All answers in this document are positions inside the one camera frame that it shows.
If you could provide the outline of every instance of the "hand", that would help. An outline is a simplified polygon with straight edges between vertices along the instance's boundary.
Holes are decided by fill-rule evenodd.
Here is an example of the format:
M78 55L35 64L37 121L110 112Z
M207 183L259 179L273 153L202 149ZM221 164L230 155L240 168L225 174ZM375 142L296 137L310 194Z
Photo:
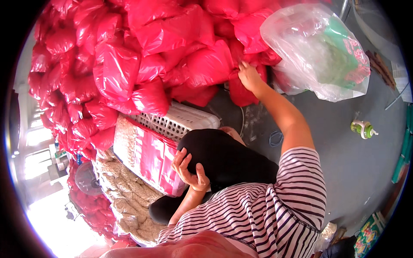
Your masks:
M192 155L189 153L184 159L186 152L186 148L177 151L171 167L178 173L182 181L190 185L195 191L206 192L209 188L209 178L205 175L204 167L201 163L198 163L196 166L197 174L191 174L188 171L188 164L192 159Z
M259 96L262 94L263 90L269 86L261 79L261 76L255 67L244 61L241 61L238 66L240 68L238 77L240 78L242 84L259 99Z

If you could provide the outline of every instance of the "gray floor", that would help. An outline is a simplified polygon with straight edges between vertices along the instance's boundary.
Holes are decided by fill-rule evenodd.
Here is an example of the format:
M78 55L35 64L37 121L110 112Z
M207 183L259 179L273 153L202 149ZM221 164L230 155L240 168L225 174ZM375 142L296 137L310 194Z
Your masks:
M339 12L340 4L338 1L333 11ZM365 51L377 51L360 30L352 11L345 24ZM372 212L383 207L392 191L391 177L401 151L407 107L400 99L385 111L395 95L397 92L392 92L372 71L367 94L362 97L337 103L319 100L312 92L287 97L306 118L320 154L327 187L324 225L333 221L347 228L347 235L352 235ZM204 110L221 118L221 125L240 132L241 110L226 91L221 90ZM278 162L280 146L271 148L268 144L269 134L277 126L265 107L251 105L244 107L244 113L245 143ZM353 133L350 123L355 118L371 122L379 135L363 140Z

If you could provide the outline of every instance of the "black and white striped shirt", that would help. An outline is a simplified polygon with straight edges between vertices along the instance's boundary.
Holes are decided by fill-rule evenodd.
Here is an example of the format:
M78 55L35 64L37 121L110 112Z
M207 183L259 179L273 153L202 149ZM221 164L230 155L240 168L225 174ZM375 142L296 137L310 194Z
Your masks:
M320 158L313 149L297 147L281 156L279 166L277 183L242 183L215 193L163 229L158 243L213 230L259 258L309 257L325 214Z

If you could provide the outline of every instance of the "plastic crate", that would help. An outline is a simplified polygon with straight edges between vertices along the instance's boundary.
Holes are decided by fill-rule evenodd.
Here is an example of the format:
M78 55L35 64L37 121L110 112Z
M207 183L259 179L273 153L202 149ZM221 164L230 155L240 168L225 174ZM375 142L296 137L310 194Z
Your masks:
M218 117L177 102L172 102L172 106L169 107L168 113L164 117L146 113L130 115L130 117L141 125L176 142L179 142L191 130L218 129L220 125Z

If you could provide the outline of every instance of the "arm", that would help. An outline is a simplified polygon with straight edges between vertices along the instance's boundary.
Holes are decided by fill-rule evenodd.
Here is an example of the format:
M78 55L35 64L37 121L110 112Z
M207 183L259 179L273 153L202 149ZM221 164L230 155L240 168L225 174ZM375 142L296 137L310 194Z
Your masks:
M259 99L272 115L284 135L281 154L294 147L314 149L310 128L303 115L293 104L271 89L246 62L240 64L238 76L243 85Z
M168 226L176 225L185 212L200 205L209 188L209 179L206 177L204 167L201 163L198 163L196 166L196 175L189 173L188 164L191 161L192 155L189 153L186 158L183 158L186 153L186 148L183 148L182 151L176 152L176 155L172 161L172 168L179 174L182 181L190 186L185 198L182 200L178 209L169 220Z

